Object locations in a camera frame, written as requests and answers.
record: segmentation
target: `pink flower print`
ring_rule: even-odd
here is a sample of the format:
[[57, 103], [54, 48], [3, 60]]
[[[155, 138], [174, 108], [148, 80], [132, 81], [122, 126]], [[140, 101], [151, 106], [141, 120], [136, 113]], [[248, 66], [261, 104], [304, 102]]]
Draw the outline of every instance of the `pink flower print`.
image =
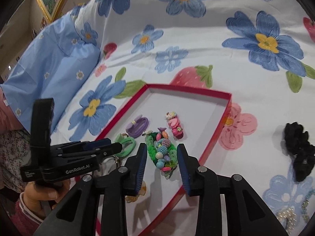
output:
[[220, 145], [229, 151], [240, 148], [243, 136], [253, 134], [257, 129], [257, 119], [250, 113], [241, 113], [241, 107], [232, 103], [229, 117], [219, 137]]
[[95, 70], [95, 76], [99, 77], [102, 72], [106, 70], [107, 66], [105, 64], [100, 64], [100, 66]]

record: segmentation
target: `pink hair clip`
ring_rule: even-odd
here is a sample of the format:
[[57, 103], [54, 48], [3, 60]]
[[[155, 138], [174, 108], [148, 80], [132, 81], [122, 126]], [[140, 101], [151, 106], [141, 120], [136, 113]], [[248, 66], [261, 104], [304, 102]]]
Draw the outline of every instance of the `pink hair clip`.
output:
[[183, 129], [181, 127], [181, 122], [175, 112], [167, 112], [165, 119], [167, 120], [168, 125], [172, 129], [174, 138], [181, 139], [184, 136]]

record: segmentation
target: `hair tie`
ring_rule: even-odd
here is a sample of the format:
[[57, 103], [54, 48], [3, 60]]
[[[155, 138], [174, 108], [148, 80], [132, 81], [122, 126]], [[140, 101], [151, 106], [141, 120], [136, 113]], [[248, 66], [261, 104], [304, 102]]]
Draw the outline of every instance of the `hair tie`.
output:
[[142, 117], [142, 114], [137, 116], [126, 127], [126, 132], [133, 138], [139, 137], [148, 127], [149, 120], [147, 117]]
[[127, 134], [119, 134], [116, 139], [115, 143], [121, 143], [122, 144], [122, 151], [118, 154], [115, 154], [118, 158], [123, 159], [126, 158], [136, 147], [136, 141], [133, 137], [128, 136]]

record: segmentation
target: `floral bedsheet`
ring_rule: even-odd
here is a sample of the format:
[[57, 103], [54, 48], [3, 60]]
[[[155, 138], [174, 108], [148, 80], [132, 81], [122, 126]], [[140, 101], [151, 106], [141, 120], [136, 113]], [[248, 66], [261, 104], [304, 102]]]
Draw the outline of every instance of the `floral bedsheet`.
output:
[[[70, 14], [101, 57], [53, 144], [94, 140], [145, 83], [230, 92], [232, 110], [206, 166], [244, 176], [275, 215], [292, 208], [296, 221], [281, 222], [298, 235], [315, 210], [315, 172], [294, 182], [282, 136], [298, 121], [315, 143], [315, 30], [295, 0], [91, 0]], [[192, 235], [196, 212], [183, 198], [155, 234]]]

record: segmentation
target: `colorful bead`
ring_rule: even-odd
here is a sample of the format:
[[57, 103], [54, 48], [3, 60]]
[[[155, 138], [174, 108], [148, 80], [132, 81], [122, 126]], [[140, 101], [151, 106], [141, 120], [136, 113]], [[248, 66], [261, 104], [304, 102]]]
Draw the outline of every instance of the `colorful bead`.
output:
[[166, 128], [158, 128], [158, 131], [160, 132], [166, 131]]
[[169, 139], [163, 139], [162, 140], [162, 145], [166, 146], [167, 148], [169, 148], [169, 146], [171, 145], [171, 141]]
[[156, 153], [155, 158], [162, 159], [163, 158], [163, 154], [161, 152], [158, 152], [158, 153]]
[[157, 168], [158, 168], [158, 169], [164, 168], [164, 162], [158, 161], [158, 162], [157, 162]]
[[166, 172], [166, 171], [171, 171], [172, 169], [170, 167], [164, 167], [161, 169], [163, 172]]
[[165, 131], [162, 131], [162, 136], [166, 139], [169, 138], [168, 134]]
[[164, 159], [165, 159], [166, 161], [171, 161], [171, 158], [169, 158], [167, 155], [164, 155]]
[[161, 137], [162, 137], [162, 136], [161, 136], [161, 133], [158, 133], [158, 134], [157, 134], [157, 138], [156, 138], [157, 141], [159, 141], [159, 140], [161, 139]]
[[162, 153], [163, 155], [165, 155], [165, 154], [167, 154], [167, 147], [161, 145], [161, 146], [157, 149], [157, 151], [160, 152], [160, 153]]

